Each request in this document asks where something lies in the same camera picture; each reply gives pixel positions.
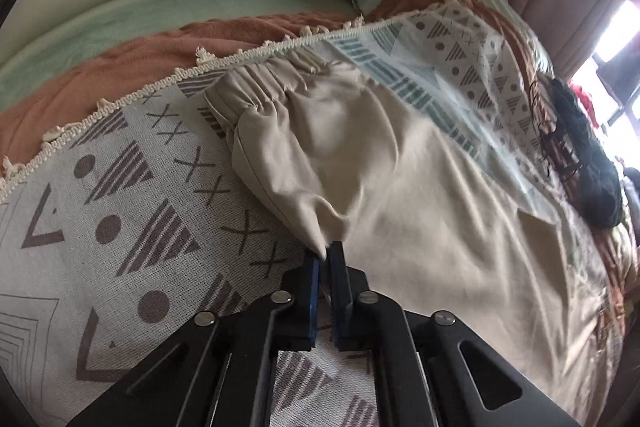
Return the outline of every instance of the mint green sheet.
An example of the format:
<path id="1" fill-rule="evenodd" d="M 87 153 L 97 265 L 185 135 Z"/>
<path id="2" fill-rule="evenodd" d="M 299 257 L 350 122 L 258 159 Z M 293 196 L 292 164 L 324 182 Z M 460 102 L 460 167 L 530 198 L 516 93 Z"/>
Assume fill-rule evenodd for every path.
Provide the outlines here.
<path id="1" fill-rule="evenodd" d="M 57 74 L 135 37 L 213 18 L 303 11 L 358 16 L 349 0 L 113 0 L 47 32 L 0 67 L 0 111 Z"/>

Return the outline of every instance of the blanket fringe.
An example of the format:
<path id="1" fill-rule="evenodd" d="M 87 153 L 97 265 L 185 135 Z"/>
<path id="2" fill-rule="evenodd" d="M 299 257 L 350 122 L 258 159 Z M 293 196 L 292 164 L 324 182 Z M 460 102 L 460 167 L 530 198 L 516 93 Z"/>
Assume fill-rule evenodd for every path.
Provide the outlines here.
<path id="1" fill-rule="evenodd" d="M 35 158 L 27 163 L 27 165 L 23 165 L 21 163 L 12 164 L 8 158 L 5 158 L 2 162 L 2 165 L 4 166 L 4 178 L 0 178 L 0 203 L 5 201 L 18 184 L 23 182 L 31 173 L 36 171 L 42 163 L 49 159 L 49 157 L 53 156 L 60 148 L 62 148 L 63 145 L 68 143 L 74 137 L 83 133 L 92 125 L 100 121 L 102 118 L 107 117 L 114 111 L 126 107 L 140 98 L 149 96 L 160 89 L 173 86 L 185 78 L 191 78 L 213 70 L 228 68 L 246 60 L 252 60 L 278 52 L 286 52 L 302 48 L 302 46 L 308 46 L 314 42 L 324 41 L 333 37 L 345 38 L 357 35 L 363 31 L 377 30 L 395 22 L 406 20 L 429 10 L 439 8 L 440 6 L 442 6 L 440 3 L 432 4 L 427 10 L 412 10 L 411 12 L 404 12 L 389 17 L 389 19 L 369 24 L 364 22 L 364 17 L 361 15 L 353 22 L 348 21 L 344 23 L 341 30 L 336 30 L 334 32 L 330 32 L 325 26 L 319 25 L 315 28 L 315 33 L 313 33 L 309 26 L 303 26 L 300 31 L 299 38 L 292 38 L 290 35 L 284 35 L 281 42 L 271 42 L 270 44 L 263 45 L 259 48 L 252 48 L 247 51 L 238 49 L 237 54 L 223 58 L 217 58 L 216 55 L 209 53 L 206 49 L 200 46 L 196 50 L 196 67 L 189 68 L 188 70 L 175 68 L 174 74 L 171 76 L 158 80 L 153 84 L 147 84 L 136 92 L 130 93 L 116 100 L 116 102 L 109 102 L 108 100 L 101 98 L 97 102 L 97 111 L 89 115 L 87 118 L 84 118 L 81 122 L 70 123 L 62 127 L 56 126 L 46 132 L 43 136 L 40 152 Z M 311 69 L 315 70 L 316 68 L 321 67 L 316 60 L 309 60 L 310 57 L 304 58 L 305 62 L 309 62 L 308 65 Z"/>

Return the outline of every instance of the silver screw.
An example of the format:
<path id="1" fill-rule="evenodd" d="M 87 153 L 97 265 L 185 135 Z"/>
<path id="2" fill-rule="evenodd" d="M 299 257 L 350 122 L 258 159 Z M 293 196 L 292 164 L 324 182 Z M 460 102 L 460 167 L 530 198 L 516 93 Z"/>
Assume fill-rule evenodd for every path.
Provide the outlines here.
<path id="1" fill-rule="evenodd" d="M 358 299 L 362 304 L 375 304 L 378 302 L 378 294 L 372 291 L 361 292 Z"/>
<path id="2" fill-rule="evenodd" d="M 436 324 L 441 326 L 450 326 L 456 321 L 455 315 L 447 311 L 435 312 L 433 317 L 436 319 Z"/>
<path id="3" fill-rule="evenodd" d="M 291 300 L 291 294 L 286 290 L 278 290 L 271 294 L 271 300 L 276 304 L 284 304 Z"/>
<path id="4" fill-rule="evenodd" d="M 200 312 L 193 320 L 199 326 L 210 326 L 216 321 L 216 316 L 211 312 Z"/>

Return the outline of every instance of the beige pants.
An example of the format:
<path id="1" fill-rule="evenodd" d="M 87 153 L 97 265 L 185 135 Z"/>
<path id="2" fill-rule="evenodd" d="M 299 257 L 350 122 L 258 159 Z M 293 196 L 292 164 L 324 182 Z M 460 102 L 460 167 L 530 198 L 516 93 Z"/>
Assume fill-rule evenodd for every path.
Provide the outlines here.
<path id="1" fill-rule="evenodd" d="M 571 411 L 593 353 L 569 300 L 584 300 L 583 317 L 599 300 L 576 295 L 554 225 L 350 64 L 300 51 L 231 70 L 206 95 L 233 168 L 306 245 L 324 257 L 343 241 L 372 289 L 455 313 Z"/>

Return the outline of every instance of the patterned blanket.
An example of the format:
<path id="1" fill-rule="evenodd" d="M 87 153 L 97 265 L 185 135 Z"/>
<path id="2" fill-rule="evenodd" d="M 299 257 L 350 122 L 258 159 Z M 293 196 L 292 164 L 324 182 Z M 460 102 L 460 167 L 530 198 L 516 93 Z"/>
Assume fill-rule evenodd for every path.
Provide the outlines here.
<path id="1" fill-rule="evenodd" d="M 503 36 L 455 2 L 312 33 L 204 60 L 102 103 L 24 169 L 10 169 L 0 186 L 0 367 L 17 395 L 40 425 L 63 426 L 190 315 L 240 311 L 302 263 L 303 246 L 232 171 L 202 91 L 235 64 L 309 46 L 390 87 L 522 208 L 556 224 L 573 253 L 566 311 L 581 318 L 567 334 L 580 344 L 546 391 L 592 425 L 622 347 L 602 320 L 606 272 L 546 176 Z M 278 357 L 272 425 L 377 425 L 369 355 L 333 348 L 324 304 L 319 324 L 315 350 Z"/>

